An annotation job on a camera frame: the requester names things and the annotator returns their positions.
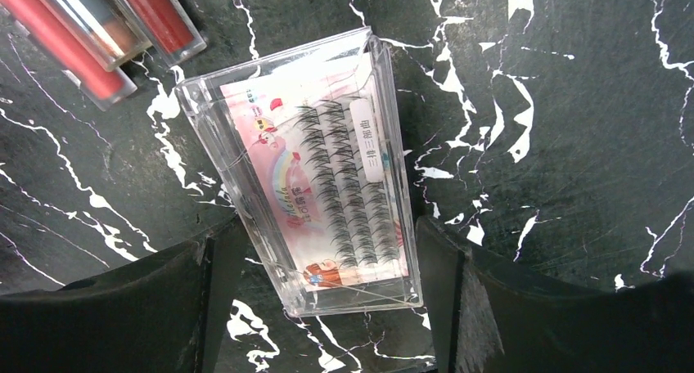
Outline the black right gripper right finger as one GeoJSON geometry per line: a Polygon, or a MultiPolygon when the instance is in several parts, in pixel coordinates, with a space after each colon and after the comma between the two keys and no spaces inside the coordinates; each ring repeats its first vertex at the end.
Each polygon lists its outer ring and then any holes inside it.
{"type": "Polygon", "coordinates": [[[690,372],[693,275],[601,292],[544,276],[416,224],[424,304],[441,372],[690,372]]]}

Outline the clear false eyelash case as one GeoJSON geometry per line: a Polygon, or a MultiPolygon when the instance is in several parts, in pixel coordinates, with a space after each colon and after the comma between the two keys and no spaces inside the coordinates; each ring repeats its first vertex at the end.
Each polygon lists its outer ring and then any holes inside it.
{"type": "Polygon", "coordinates": [[[370,28],[173,92],[288,314],[422,305],[390,49],[370,28]]]}

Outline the red lip gloss tube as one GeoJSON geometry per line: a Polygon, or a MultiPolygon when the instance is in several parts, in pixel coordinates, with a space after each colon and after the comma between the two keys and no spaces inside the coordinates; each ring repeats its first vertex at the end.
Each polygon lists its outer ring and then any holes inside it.
{"type": "Polygon", "coordinates": [[[100,110],[137,91],[137,85],[121,69],[104,70],[41,0],[1,0],[1,5],[100,110]]]}

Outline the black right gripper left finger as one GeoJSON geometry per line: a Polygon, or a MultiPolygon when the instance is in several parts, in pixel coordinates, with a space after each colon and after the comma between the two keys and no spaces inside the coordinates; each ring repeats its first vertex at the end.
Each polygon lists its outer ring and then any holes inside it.
{"type": "Polygon", "coordinates": [[[2,371],[213,371],[249,243],[234,218],[59,290],[3,295],[2,371]]]}

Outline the dark red lip gloss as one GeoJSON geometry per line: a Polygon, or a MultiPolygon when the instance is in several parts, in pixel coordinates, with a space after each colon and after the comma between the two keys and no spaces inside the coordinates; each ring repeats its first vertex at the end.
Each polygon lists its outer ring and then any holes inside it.
{"type": "Polygon", "coordinates": [[[206,49],[207,43],[178,0],[115,0],[148,38],[167,66],[206,49]]]}

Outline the silver capped lipstick tube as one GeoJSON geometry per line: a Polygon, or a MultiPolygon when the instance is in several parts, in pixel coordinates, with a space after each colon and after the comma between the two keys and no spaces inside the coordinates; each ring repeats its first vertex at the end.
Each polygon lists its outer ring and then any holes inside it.
{"type": "Polygon", "coordinates": [[[151,46],[113,0],[40,1],[104,70],[115,70],[151,46]]]}

